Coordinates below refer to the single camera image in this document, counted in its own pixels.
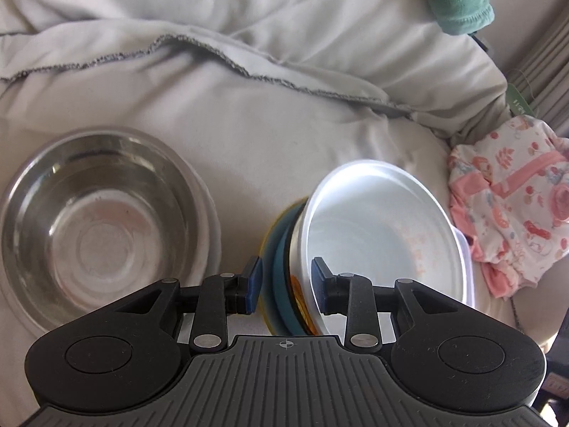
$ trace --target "white pillow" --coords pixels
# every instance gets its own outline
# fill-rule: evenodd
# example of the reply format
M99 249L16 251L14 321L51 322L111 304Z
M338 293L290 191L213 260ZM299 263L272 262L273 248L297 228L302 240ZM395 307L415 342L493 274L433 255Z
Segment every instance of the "white pillow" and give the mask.
M503 75L470 37L445 35L426 0L0 0L2 12L0 33L126 17L207 28L277 62L366 79L453 142L508 117Z

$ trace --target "metal bowl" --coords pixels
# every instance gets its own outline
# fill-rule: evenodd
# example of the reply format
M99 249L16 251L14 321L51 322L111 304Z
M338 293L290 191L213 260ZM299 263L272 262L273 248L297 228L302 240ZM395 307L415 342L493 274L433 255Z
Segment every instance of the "metal bowl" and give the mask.
M36 335L159 278L207 267L209 228L192 169L144 133L91 128L45 146L0 212L0 285Z

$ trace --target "baby clothing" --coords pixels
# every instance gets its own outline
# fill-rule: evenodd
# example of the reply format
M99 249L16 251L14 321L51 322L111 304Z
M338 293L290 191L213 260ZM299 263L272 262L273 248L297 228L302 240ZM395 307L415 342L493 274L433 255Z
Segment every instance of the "baby clothing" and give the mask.
M535 287L568 252L569 139L517 116L449 156L451 215L496 297Z

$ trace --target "crosshair symbol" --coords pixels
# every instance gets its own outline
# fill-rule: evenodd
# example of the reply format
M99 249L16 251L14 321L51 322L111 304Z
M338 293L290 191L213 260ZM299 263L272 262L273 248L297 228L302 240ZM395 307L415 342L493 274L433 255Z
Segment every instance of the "crosshair symbol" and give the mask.
M284 349L288 349L288 348L292 347L293 345L295 345L295 344L292 343L291 341L282 341L279 343L279 346L283 347Z

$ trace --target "green tag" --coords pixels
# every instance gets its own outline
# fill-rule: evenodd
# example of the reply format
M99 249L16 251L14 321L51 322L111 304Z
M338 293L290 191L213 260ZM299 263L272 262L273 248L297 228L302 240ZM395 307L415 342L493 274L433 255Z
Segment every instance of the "green tag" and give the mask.
M526 102L517 88L512 84L507 84L506 102L510 107L511 113L516 115L530 115L535 117L534 111L531 110L530 105Z

